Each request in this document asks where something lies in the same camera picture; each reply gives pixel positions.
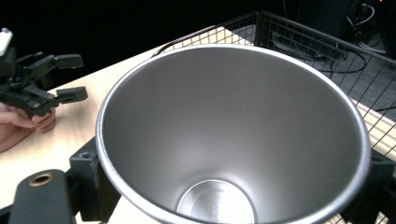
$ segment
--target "black wire mesh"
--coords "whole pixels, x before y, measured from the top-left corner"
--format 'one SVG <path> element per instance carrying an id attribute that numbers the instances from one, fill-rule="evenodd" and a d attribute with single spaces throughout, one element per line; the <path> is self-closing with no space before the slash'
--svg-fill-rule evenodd
<path id="1" fill-rule="evenodd" d="M 354 101 L 366 122 L 372 148 L 396 161 L 396 61 L 265 11 L 175 40 L 154 56 L 212 43 L 271 49 L 316 68 Z M 376 223 L 387 222 L 380 214 Z M 327 223 L 345 222 L 336 216 Z"/>

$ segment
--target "wire basket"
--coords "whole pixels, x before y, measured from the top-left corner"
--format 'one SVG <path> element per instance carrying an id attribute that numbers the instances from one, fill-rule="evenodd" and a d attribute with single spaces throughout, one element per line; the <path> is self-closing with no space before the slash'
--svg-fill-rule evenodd
<path id="1" fill-rule="evenodd" d="M 366 123 L 372 149 L 396 161 L 396 61 L 265 11 L 184 36 L 153 56 L 213 43 L 271 49 L 316 68 L 355 103 Z M 379 214 L 376 223 L 387 222 Z M 327 223 L 345 222 L 337 216 Z"/>

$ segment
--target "silver bowl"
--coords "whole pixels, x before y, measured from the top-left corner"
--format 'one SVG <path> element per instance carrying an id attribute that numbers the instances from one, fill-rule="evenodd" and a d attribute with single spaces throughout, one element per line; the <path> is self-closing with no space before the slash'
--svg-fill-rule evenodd
<path id="1" fill-rule="evenodd" d="M 96 144 L 118 191 L 166 223 L 321 222 L 370 162 L 361 115 L 330 80 L 235 45 L 138 65 L 105 99 Z"/>

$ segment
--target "light wood surface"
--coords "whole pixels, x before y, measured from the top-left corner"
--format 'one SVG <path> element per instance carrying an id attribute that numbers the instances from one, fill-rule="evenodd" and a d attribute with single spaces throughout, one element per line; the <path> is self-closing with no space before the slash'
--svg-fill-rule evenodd
<path id="1" fill-rule="evenodd" d="M 224 28 L 218 28 L 178 43 L 171 49 L 215 42 L 251 45 L 240 36 L 233 35 Z M 89 98 L 80 103 L 58 107 L 57 125 L 54 130 L 44 134 L 33 133 L 12 149 L 0 153 L 0 208 L 12 204 L 16 187 L 26 176 L 48 169 L 67 171 L 70 168 L 70 156 L 94 137 L 96 117 L 106 94 L 124 74 L 149 59 L 159 48 L 136 55 L 57 88 L 85 86 Z M 370 130 L 372 145 L 382 154 L 390 150 L 387 156 L 396 161 L 396 152 L 392 150 L 396 145 L 394 121 L 381 118 L 379 114 L 368 111 L 364 105 L 358 105 L 358 109 L 363 114 Z M 82 223 L 79 216 L 77 220 L 78 223 Z M 121 198 L 109 223 L 158 222 Z"/>

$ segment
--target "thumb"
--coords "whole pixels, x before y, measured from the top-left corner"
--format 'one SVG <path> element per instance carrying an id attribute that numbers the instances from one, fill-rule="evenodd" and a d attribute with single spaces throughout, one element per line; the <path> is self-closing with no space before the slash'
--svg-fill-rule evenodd
<path id="1" fill-rule="evenodd" d="M 2 112 L 0 114 L 0 124 L 13 124 L 22 128 L 34 128 L 35 123 L 30 119 L 23 117 L 22 115 L 15 112 Z"/>

